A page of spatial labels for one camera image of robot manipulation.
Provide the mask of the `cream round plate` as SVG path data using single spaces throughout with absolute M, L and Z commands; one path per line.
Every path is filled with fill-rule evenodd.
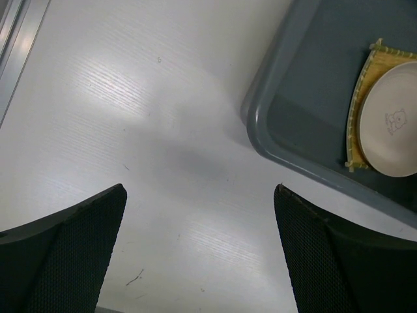
M 416 62 L 390 69 L 367 93 L 358 122 L 367 163 L 389 177 L 416 173 Z

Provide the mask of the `yellow bamboo mat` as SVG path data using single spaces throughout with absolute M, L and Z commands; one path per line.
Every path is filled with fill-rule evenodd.
M 382 38 L 369 46 L 369 55 L 360 71 L 348 111 L 346 126 L 345 167 L 352 173 L 356 169 L 371 169 L 360 147 L 358 122 L 364 99 L 375 82 L 392 68 L 416 60 L 416 54 L 385 46 Z

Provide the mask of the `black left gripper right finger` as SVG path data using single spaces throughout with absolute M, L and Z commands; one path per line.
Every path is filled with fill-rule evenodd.
M 282 184 L 274 209 L 299 312 L 416 311 L 416 242 L 357 225 Z

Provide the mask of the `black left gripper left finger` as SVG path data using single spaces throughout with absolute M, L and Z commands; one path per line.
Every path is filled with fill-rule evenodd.
M 126 202 L 117 184 L 1 232 L 1 311 L 94 312 Z

